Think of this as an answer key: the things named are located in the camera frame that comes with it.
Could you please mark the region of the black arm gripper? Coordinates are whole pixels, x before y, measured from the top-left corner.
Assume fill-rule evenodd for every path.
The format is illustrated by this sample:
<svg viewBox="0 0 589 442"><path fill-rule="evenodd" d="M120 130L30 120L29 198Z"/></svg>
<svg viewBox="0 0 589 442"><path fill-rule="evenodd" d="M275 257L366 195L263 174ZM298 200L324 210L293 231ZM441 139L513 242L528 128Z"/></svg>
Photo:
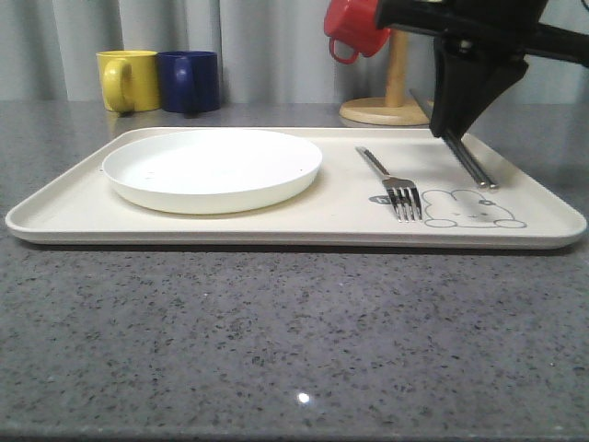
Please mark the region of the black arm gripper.
<svg viewBox="0 0 589 442"><path fill-rule="evenodd" d="M430 130L463 136L524 77L522 54L588 65L588 37L541 22L546 1L379 1L378 28L433 40L435 91Z"/></svg>

